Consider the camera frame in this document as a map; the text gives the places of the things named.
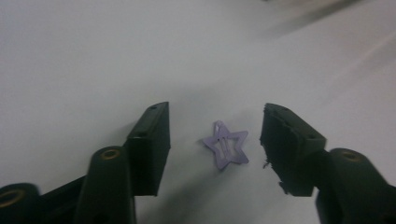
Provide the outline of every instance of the white table surface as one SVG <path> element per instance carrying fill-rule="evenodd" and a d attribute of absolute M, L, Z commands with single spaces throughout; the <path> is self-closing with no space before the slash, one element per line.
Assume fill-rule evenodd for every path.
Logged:
<path fill-rule="evenodd" d="M 0 186 L 42 193 L 121 145 L 169 101 L 172 149 L 138 223 L 319 223 L 278 186 L 259 137 L 265 103 L 366 155 L 396 184 L 396 1 L 0 2 Z M 219 172 L 200 139 L 249 131 L 249 164 Z"/>

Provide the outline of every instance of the purple star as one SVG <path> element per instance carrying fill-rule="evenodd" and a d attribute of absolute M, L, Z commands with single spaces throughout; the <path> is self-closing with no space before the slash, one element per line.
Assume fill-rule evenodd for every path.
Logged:
<path fill-rule="evenodd" d="M 248 163 L 248 157 L 241 148 L 247 136 L 247 131 L 230 133 L 224 123 L 218 120 L 215 122 L 215 135 L 204 138 L 203 142 L 215 153 L 216 165 L 222 170 L 230 162 Z M 236 140 L 233 148 L 230 147 L 229 139 Z"/>

